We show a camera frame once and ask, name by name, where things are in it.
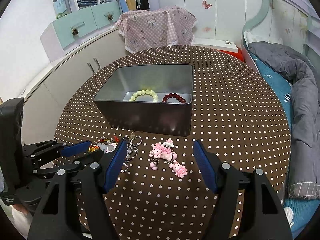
drawer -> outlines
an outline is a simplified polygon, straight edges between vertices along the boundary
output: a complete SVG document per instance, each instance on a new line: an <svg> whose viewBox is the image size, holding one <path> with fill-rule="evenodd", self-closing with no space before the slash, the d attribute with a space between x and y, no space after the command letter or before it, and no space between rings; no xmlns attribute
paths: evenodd
<svg viewBox="0 0 320 240"><path fill-rule="evenodd" d="M120 10L116 1L98 4L91 7L93 17L96 20L97 28L115 23L120 16ZM108 15L113 16L112 20L108 20Z"/></svg>
<svg viewBox="0 0 320 240"><path fill-rule="evenodd" d="M97 29L90 7L65 15L53 21L52 24L63 48L73 43L77 38ZM77 29L78 35L73 36L71 28Z"/></svg>

red butterfly decal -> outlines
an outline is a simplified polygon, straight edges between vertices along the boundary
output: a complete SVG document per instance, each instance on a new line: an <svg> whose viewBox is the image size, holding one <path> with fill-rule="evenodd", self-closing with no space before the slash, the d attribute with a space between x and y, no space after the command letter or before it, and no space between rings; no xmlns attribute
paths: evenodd
<svg viewBox="0 0 320 240"><path fill-rule="evenodd" d="M211 4L207 4L207 2L205 0L203 0L202 7L205 7L206 9L209 9L211 6L212 6Z"/></svg>

table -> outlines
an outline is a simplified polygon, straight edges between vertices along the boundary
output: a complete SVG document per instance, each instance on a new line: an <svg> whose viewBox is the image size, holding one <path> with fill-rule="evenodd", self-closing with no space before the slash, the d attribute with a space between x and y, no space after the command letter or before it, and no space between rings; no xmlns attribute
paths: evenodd
<svg viewBox="0 0 320 240"><path fill-rule="evenodd" d="M73 144L101 136L121 138L131 131L110 127L92 98L120 66L188 63L194 66L191 134L188 137L136 132L142 136L139 155L127 173L119 175L105 202L120 239L201 239L217 196L205 186L193 157L192 144L200 139L237 169L261 167L278 192L290 156L290 132L280 101L265 80L249 66L226 53L198 46L152 48L123 57L93 75L70 99L61 115L55 139ZM188 175L175 176L160 162L149 168L152 144L172 138ZM59 158L55 166L72 162ZM240 225L243 194L235 213L231 236ZM87 227L81 193L80 221Z"/></svg>

open tin box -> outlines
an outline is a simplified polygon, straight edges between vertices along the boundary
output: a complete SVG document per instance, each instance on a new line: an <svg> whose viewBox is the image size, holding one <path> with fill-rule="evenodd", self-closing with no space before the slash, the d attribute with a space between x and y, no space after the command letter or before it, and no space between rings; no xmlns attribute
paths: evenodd
<svg viewBox="0 0 320 240"><path fill-rule="evenodd" d="M129 101L138 90L153 90L150 95ZM193 66L189 64L135 65L120 67L100 88L93 101L108 123L117 128L167 135L188 136L191 129ZM177 93L186 103L175 98L162 103L169 93Z"/></svg>

gray blanket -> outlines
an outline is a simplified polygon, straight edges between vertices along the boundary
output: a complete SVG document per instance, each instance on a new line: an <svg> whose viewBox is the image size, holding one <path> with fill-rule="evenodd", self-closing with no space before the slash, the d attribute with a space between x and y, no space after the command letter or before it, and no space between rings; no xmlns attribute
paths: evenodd
<svg viewBox="0 0 320 240"><path fill-rule="evenodd" d="M248 47L263 63L293 84L288 196L320 198L319 75L305 56L288 46L260 41L249 43Z"/></svg>

